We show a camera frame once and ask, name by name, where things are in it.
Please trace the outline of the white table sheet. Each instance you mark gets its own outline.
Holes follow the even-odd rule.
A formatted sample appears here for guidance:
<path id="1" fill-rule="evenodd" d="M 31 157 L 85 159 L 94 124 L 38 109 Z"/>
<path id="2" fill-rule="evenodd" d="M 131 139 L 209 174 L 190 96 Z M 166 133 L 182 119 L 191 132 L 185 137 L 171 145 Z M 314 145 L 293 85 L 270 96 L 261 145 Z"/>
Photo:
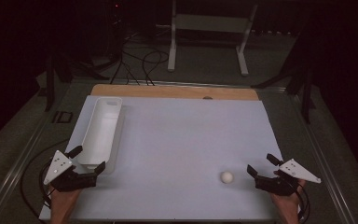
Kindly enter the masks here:
<path id="1" fill-rule="evenodd" d="M 281 154 L 262 102 L 126 97 L 123 107 L 115 170 L 81 193 L 74 220 L 276 219 L 246 172 L 271 175 L 267 154 Z"/>

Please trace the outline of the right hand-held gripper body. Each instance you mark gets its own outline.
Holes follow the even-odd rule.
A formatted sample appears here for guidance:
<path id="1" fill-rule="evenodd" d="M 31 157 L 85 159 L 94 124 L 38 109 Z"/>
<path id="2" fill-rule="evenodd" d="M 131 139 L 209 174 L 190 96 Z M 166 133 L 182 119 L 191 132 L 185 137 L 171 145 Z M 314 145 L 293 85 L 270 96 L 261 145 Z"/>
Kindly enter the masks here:
<path id="1" fill-rule="evenodd" d="M 294 159 L 284 161 L 281 166 L 277 167 L 279 168 L 277 177 L 258 175 L 255 178 L 255 187 L 276 195 L 290 196 L 296 192 L 299 179 L 318 184 L 322 182 L 320 177 L 311 173 Z"/>

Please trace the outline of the white plastic bin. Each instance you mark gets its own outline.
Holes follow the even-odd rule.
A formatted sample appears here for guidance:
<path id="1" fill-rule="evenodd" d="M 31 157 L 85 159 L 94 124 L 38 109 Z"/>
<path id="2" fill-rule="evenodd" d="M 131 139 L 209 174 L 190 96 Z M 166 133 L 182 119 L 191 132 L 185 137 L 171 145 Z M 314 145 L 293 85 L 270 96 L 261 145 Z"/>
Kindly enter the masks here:
<path id="1" fill-rule="evenodd" d="M 77 157 L 81 165 L 93 170 L 105 162 L 103 173 L 114 172 L 124 121 L 121 107 L 122 99 L 118 97 L 96 99 L 81 144 L 83 150 Z"/>

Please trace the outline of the person's right hand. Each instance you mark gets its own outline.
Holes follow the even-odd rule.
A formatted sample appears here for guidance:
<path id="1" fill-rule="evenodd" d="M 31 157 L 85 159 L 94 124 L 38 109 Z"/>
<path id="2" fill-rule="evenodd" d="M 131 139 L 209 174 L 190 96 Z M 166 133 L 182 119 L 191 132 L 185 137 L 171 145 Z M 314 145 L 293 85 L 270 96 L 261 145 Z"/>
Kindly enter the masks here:
<path id="1" fill-rule="evenodd" d="M 296 192 L 290 196 L 280 196 L 270 193 L 270 198 L 277 208 L 282 224 L 299 224 L 297 211 L 300 204 L 300 199 L 298 194 L 301 193 L 305 184 L 305 180 L 299 179 Z"/>

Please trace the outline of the white ball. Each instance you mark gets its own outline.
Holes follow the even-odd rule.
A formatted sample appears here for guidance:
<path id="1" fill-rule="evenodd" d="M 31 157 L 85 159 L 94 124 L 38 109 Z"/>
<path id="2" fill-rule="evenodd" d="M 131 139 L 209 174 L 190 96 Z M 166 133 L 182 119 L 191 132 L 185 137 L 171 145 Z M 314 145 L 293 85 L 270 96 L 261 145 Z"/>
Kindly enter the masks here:
<path id="1" fill-rule="evenodd" d="M 229 183 L 232 183 L 233 180 L 234 180 L 234 175 L 229 172 L 229 171 L 225 171 L 225 172 L 222 172 L 221 175 L 220 175 L 220 179 L 223 183 L 225 184 L 229 184 Z"/>

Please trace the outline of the small black frame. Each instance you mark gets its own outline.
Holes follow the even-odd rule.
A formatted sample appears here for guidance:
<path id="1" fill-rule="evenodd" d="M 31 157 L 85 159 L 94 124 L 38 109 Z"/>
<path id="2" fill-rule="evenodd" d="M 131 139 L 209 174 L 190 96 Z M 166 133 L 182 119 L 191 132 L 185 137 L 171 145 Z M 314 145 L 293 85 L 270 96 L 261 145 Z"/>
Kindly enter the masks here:
<path id="1" fill-rule="evenodd" d="M 52 123 L 70 123 L 73 118 L 72 112 L 56 111 Z"/>

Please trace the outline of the person's left hand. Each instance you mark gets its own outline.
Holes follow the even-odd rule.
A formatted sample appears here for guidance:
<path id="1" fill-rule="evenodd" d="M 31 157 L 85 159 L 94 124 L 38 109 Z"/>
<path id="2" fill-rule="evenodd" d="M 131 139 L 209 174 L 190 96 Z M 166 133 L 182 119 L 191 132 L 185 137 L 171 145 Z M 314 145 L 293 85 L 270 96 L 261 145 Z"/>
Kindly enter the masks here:
<path id="1" fill-rule="evenodd" d="M 60 192 L 53 187 L 49 187 L 49 189 L 51 196 L 50 224 L 69 224 L 82 190 Z"/>

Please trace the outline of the black stand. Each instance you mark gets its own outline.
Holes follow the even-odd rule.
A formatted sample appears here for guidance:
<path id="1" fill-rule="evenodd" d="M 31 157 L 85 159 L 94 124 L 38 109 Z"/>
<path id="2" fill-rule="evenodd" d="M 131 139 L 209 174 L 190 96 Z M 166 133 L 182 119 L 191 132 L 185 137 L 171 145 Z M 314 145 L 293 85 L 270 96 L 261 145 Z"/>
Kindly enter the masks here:
<path id="1" fill-rule="evenodd" d="M 285 59 L 279 74 L 266 81 L 252 85 L 254 89 L 265 89 L 282 79 L 290 77 L 291 79 L 285 88 L 285 92 L 288 95 L 296 95 L 299 91 L 302 91 L 301 115 L 307 123 L 310 123 L 311 68 L 314 63 L 314 44 L 312 35 L 307 35 L 305 31 L 301 32 Z"/>

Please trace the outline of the white metal stand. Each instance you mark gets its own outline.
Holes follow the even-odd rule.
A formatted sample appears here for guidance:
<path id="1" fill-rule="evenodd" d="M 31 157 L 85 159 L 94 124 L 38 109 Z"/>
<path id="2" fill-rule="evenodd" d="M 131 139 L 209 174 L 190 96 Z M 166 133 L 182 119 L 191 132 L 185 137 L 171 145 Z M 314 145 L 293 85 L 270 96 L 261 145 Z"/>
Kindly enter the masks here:
<path id="1" fill-rule="evenodd" d="M 236 54 L 241 75 L 244 77 L 249 75 L 244 50 L 252 31 L 258 5 L 252 4 L 250 14 L 247 18 L 181 14 L 177 13 L 176 8 L 177 0 L 172 0 L 171 45 L 167 67 L 169 72 L 173 72 L 175 70 L 177 51 L 176 31 L 192 30 L 242 34 L 242 41 L 236 47 Z"/>

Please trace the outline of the metal floor rail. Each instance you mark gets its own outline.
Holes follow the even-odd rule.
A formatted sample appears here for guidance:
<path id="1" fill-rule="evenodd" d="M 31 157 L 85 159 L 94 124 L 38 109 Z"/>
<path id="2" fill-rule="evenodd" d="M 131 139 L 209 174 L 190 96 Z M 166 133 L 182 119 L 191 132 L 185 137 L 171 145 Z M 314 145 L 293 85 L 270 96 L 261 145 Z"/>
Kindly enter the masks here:
<path id="1" fill-rule="evenodd" d="M 40 136 L 52 119 L 47 100 L 33 96 L 0 132 L 0 216 Z"/>
<path id="2" fill-rule="evenodd" d="M 338 183 L 337 175 L 333 172 L 332 166 L 324 153 L 324 148 L 318 140 L 311 124 L 308 124 L 301 114 L 300 107 L 302 106 L 302 101 L 297 95 L 290 95 L 289 100 L 296 111 L 296 119 L 301 124 L 304 134 L 311 144 L 310 152 L 318 166 L 321 176 L 323 177 L 323 183 L 329 193 L 329 198 L 334 204 L 341 223 L 355 224 L 353 212 L 349 207 L 348 201 L 344 197 L 342 187 Z"/>

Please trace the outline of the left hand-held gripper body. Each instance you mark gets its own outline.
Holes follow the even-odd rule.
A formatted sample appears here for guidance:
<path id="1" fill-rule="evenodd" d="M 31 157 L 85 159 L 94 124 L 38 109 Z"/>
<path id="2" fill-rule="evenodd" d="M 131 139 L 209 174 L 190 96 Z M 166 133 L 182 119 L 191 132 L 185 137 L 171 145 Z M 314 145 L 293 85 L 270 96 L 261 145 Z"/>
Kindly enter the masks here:
<path id="1" fill-rule="evenodd" d="M 51 185 L 59 192 L 86 189 L 96 186 L 97 174 L 78 174 L 72 161 L 57 150 L 48 164 L 44 185 Z"/>

